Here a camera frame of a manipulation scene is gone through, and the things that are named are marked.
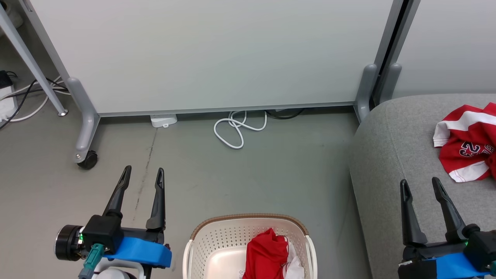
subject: basket bottom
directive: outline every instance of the basket bottom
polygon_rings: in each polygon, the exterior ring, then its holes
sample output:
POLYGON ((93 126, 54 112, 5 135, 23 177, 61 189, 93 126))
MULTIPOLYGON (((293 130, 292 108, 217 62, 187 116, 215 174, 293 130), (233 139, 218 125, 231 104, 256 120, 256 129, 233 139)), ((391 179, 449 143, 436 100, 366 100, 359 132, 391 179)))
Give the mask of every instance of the basket bottom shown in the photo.
POLYGON ((216 250, 207 259, 204 279, 242 279, 246 260, 246 246, 216 250))

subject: camera lens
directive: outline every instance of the camera lens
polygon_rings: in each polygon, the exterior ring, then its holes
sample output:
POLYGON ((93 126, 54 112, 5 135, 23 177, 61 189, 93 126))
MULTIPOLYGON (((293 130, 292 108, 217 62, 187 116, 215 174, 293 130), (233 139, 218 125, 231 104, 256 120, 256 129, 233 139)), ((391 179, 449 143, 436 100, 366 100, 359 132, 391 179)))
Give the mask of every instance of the camera lens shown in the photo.
POLYGON ((79 230, 82 226, 65 225, 60 229, 57 238, 55 239, 55 255, 57 259, 63 261, 77 261, 81 259, 77 240, 79 230))

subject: concrete floor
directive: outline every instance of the concrete floor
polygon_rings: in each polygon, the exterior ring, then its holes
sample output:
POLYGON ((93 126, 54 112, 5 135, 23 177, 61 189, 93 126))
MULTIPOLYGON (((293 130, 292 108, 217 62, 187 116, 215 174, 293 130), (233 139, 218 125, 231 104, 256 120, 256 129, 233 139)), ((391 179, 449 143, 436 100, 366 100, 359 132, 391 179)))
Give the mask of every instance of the concrete floor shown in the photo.
MULTIPOLYGON (((0 49, 8 49, 5 40, 0 49)), ((2 58, 2 67, 20 63, 12 56, 2 58)), ((26 70, 18 67, 23 75, 26 70)), ((31 78, 26 74, 18 85, 31 78)), ((43 99, 43 94, 32 94, 19 115, 43 99)), ((69 109, 67 116, 58 117, 48 102, 34 117, 0 130, 3 277, 75 278, 83 262, 55 258, 58 230, 85 225, 91 215, 101 214, 124 167, 132 165, 123 226, 145 226, 157 169, 165 170, 165 237, 175 257, 172 268, 155 270, 153 278, 182 278, 184 247, 202 221, 247 212, 281 213, 302 221, 315 243, 320 279, 370 278, 347 168, 349 140, 358 126, 350 108, 308 110, 284 121, 269 118, 262 132, 242 131, 241 150, 226 147, 212 131, 227 113, 180 116, 167 129, 153 128, 148 117, 103 119, 92 145, 100 159, 86 171, 71 160, 81 114, 70 96, 60 99, 69 109)), ((249 125, 262 123, 261 112, 248 114, 249 125)), ((239 142, 229 125, 220 125, 219 131, 239 142)))

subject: red clothing in basket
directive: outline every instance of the red clothing in basket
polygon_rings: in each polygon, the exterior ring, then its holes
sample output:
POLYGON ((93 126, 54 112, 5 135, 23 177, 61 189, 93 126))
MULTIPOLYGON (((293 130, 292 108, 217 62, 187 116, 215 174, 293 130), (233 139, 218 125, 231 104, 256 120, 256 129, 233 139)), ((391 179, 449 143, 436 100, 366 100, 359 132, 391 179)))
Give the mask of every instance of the red clothing in basket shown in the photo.
POLYGON ((288 261, 288 242, 270 228, 253 238, 247 246, 247 264, 243 279, 283 279, 288 261))
POLYGON ((491 174, 496 178, 496 104, 457 108, 436 125, 433 140, 454 181, 481 180, 491 174))

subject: gray sofa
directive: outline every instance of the gray sofa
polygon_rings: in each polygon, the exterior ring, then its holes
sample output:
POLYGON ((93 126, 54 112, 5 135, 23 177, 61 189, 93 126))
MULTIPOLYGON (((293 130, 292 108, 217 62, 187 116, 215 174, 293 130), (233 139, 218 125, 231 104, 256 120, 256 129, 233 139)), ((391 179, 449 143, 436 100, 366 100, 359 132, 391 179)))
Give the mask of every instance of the gray sofa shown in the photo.
POLYGON ((429 242, 445 241, 441 207, 431 178, 438 177, 466 224, 496 229, 496 182, 455 183, 433 147, 437 122, 469 104, 484 108, 496 94, 422 95, 377 106, 360 124, 350 172, 374 279, 397 279, 403 244, 399 183, 407 179, 420 227, 429 242))

